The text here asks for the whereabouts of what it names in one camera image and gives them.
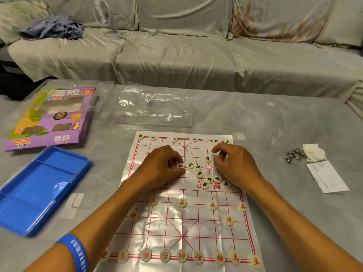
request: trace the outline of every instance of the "blue wristband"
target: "blue wristband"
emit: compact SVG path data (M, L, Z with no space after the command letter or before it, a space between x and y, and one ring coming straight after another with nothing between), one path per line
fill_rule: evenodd
M73 255L74 264L77 272L88 271L88 260L86 250L79 239L72 234L66 234L61 237L56 243L63 243Z

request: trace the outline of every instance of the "purple game box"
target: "purple game box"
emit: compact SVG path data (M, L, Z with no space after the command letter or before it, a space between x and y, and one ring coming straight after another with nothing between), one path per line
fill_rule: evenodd
M4 141L4 151L83 142L95 88L39 91Z

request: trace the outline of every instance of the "hand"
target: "hand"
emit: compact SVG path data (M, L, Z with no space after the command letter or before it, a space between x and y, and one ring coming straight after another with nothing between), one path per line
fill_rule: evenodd
M147 191L185 174L185 168L171 168L171 163L183 163L182 157L169 145L154 149L146 156L132 178L140 182Z
M263 182L255 160L245 147L222 142L213 147L212 153L216 152L219 152L219 156L214 158L215 166L235 185L249 192Z

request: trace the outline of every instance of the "white napkin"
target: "white napkin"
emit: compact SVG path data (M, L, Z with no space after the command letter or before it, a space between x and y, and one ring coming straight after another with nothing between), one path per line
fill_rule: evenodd
M302 149L305 152L308 163L314 163L326 160L325 151L319 148L318 144L303 144Z

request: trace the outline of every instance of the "table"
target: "table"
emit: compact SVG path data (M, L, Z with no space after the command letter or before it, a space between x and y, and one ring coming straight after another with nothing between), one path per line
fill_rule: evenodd
M117 92L125 86L118 85ZM264 177L299 212L363 262L363 123L334 99L260 95L235 92L155 88L192 96L195 120L192 128L145 127L151 131L200 134L233 134L234 143L254 156ZM63 207L32 239L0 230L0 272L24 270L62 235L66 234L108 197L120 184L122 171L141 126L115 123L112 105L116 96L94 119L82 146L67 146L93 161L93 168L75 188L84 198L73 219L59 218ZM303 143L318 143L350 188L342 194L323 194L306 162L285 161L286 152ZM29 162L40 150L0 153L0 184ZM266 271L298 271L299 268L262 210L248 199Z

